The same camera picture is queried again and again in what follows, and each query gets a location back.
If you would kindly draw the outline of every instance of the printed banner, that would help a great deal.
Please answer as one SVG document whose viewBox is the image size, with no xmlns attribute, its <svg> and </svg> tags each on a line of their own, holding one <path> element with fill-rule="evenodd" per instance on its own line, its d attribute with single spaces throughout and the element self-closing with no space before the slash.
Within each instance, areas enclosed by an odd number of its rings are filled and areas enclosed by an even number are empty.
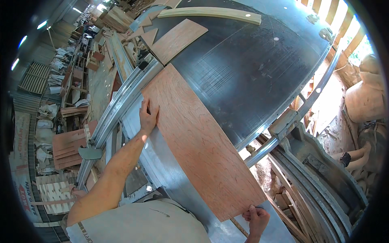
<svg viewBox="0 0 389 243">
<path fill-rule="evenodd" d="M 19 195 L 25 213 L 33 223 L 41 223 L 38 208 L 31 205 L 35 201 L 32 194 L 31 180 L 28 173 L 28 130 L 31 115 L 23 112 L 15 112 L 15 140 L 14 151 L 9 156 L 12 180 Z"/>
</svg>

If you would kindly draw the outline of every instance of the man's right hand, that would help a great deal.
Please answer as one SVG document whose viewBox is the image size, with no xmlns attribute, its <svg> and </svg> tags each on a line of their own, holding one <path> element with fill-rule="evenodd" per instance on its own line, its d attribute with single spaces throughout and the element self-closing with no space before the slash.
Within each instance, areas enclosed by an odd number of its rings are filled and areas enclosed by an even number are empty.
<svg viewBox="0 0 389 243">
<path fill-rule="evenodd" d="M 250 205 L 249 210 L 244 212 L 242 216 L 246 221 L 249 221 L 250 235 L 246 243 L 257 243 L 261 239 L 261 235 L 269 222 L 270 214 L 263 208 L 256 208 Z"/>
</svg>

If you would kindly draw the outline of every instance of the gray t-shirt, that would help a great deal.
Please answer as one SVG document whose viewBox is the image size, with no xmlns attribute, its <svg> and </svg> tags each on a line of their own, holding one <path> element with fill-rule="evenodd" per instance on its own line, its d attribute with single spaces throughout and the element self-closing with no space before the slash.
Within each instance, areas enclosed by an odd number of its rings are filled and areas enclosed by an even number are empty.
<svg viewBox="0 0 389 243">
<path fill-rule="evenodd" d="M 72 243 L 210 243 L 204 226 L 169 199 L 123 205 L 66 230 Z"/>
</svg>

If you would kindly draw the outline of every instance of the triangular wood scrap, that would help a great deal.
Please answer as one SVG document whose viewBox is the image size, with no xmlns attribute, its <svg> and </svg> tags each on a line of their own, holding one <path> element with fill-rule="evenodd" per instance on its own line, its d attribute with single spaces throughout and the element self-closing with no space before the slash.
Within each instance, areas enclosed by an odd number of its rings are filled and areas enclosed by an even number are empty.
<svg viewBox="0 0 389 243">
<path fill-rule="evenodd" d="M 155 29 L 150 30 L 149 32 L 141 35 L 143 40 L 146 42 L 146 45 L 148 45 L 149 47 L 151 47 L 154 44 L 154 39 L 155 39 L 155 36 L 157 35 L 157 31 L 158 31 L 158 29 L 155 28 Z"/>
<path fill-rule="evenodd" d="M 159 11 L 154 11 L 154 12 L 152 12 L 152 13 L 149 13 L 149 18 L 150 18 L 150 20 L 155 19 L 155 18 L 159 15 L 159 13 L 160 13 L 162 10 L 163 10 L 163 9 L 161 9 L 161 10 L 159 10 Z"/>
<path fill-rule="evenodd" d="M 169 6 L 172 9 L 175 9 L 182 0 L 169 0 L 167 3 L 165 3 L 165 6 Z"/>
<path fill-rule="evenodd" d="M 145 19 L 139 24 L 139 27 L 146 27 L 152 25 L 152 22 L 149 18 L 149 16 L 146 16 Z"/>
<path fill-rule="evenodd" d="M 127 37 L 126 40 L 129 41 L 132 38 L 140 36 L 141 34 L 144 34 L 143 27 L 139 27 L 134 33 Z"/>
</svg>

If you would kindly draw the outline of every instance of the hand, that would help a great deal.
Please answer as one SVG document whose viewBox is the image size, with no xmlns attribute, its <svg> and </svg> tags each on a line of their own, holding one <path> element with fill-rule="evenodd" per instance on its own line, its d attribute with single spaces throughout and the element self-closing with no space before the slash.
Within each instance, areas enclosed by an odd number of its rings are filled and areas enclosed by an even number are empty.
<svg viewBox="0 0 389 243">
<path fill-rule="evenodd" d="M 150 107 L 150 99 L 145 98 L 142 101 L 142 107 L 139 108 L 140 130 L 149 136 L 157 121 L 157 115 L 159 112 L 159 106 L 155 107 L 151 114 L 147 112 L 147 108 Z"/>
<path fill-rule="evenodd" d="M 260 238 L 266 225 L 269 222 L 270 214 L 262 208 L 256 208 L 250 205 L 249 210 L 242 214 L 246 221 L 249 221 L 250 235 L 252 238 Z"/>
</svg>

